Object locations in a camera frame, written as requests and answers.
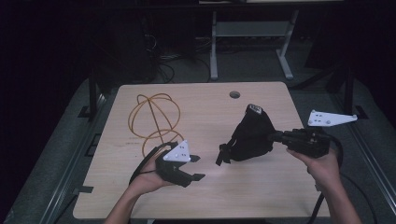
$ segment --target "forearm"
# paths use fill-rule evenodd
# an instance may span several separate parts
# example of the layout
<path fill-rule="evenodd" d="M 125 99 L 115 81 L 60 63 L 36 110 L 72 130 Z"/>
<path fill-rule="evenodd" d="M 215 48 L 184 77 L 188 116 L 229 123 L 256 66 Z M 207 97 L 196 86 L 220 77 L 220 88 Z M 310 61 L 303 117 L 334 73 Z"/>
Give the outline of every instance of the forearm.
<path fill-rule="evenodd" d="M 329 205 L 333 223 L 361 224 L 361 219 L 341 183 L 337 183 L 329 189 L 324 189 L 322 192 Z"/>
<path fill-rule="evenodd" d="M 134 193 L 131 189 L 127 189 L 107 216 L 105 223 L 128 223 L 134 205 L 139 197 L 139 194 Z"/>

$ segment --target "person's right hand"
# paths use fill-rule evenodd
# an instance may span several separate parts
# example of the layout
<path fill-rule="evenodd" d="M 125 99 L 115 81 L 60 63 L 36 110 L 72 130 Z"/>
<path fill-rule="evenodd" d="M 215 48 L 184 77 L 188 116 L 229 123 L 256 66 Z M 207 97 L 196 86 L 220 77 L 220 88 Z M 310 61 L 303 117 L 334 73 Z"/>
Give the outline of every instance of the person's right hand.
<path fill-rule="evenodd" d="M 305 163 L 308 173 L 314 177 L 319 188 L 330 189 L 333 185 L 341 183 L 337 156 L 332 148 L 329 148 L 329 154 L 316 159 L 290 149 L 287 151 Z"/>

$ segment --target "white metal stand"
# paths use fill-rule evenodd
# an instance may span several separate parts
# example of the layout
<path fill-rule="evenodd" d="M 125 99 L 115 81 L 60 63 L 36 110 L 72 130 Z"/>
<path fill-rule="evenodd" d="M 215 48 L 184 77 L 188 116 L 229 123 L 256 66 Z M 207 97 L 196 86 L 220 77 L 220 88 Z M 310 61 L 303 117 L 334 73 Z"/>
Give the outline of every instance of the white metal stand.
<path fill-rule="evenodd" d="M 212 21 L 212 50 L 210 52 L 210 78 L 212 80 L 219 78 L 216 58 L 217 36 L 285 36 L 285 42 L 281 49 L 276 50 L 276 55 L 285 77 L 287 79 L 293 79 L 293 74 L 290 71 L 285 55 L 298 12 L 298 10 L 293 11 L 290 21 L 217 21 L 217 13 L 214 11 Z"/>

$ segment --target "person's left hand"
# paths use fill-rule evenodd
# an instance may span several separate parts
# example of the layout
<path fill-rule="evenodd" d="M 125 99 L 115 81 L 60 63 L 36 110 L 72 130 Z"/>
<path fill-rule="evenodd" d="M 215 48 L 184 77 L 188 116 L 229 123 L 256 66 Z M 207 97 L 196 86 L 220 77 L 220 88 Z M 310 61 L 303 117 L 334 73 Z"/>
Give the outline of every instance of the person's left hand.
<path fill-rule="evenodd" d="M 158 153 L 157 156 L 151 157 L 140 172 L 144 173 L 144 172 L 154 171 L 156 169 L 155 160 L 157 159 L 158 155 L 160 155 L 160 154 L 161 153 Z M 132 183 L 130 184 L 128 189 L 132 189 L 135 193 L 138 193 L 141 195 L 141 194 L 149 193 L 149 192 L 155 191 L 157 189 L 160 189 L 162 187 L 171 186 L 171 185 L 174 185 L 174 184 L 172 184 L 168 181 L 164 181 L 154 171 L 154 172 L 138 175 L 134 179 L 134 181 L 132 181 Z"/>

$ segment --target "hand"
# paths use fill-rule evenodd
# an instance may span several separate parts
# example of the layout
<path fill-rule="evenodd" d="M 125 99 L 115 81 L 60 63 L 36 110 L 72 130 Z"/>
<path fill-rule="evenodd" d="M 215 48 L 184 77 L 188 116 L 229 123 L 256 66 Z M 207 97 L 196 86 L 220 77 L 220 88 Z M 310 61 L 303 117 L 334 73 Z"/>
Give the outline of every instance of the hand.
<path fill-rule="evenodd" d="M 146 165 L 142 168 L 140 173 L 154 171 L 156 169 L 155 160 L 157 159 L 159 154 L 161 153 L 158 153 L 156 156 L 151 157 L 151 159 L 149 159 Z M 134 193 L 141 195 L 155 191 L 157 189 L 160 189 L 161 187 L 171 186 L 171 185 L 173 184 L 168 181 L 164 181 L 154 171 L 154 172 L 138 175 L 134 179 L 134 181 L 132 181 L 128 189 L 131 189 Z"/>
<path fill-rule="evenodd" d="M 332 186 L 341 183 L 337 156 L 332 148 L 329 148 L 329 154 L 314 159 L 305 156 L 296 151 L 287 149 L 287 151 L 299 159 L 308 167 L 308 173 L 311 174 L 321 189 L 330 189 Z"/>

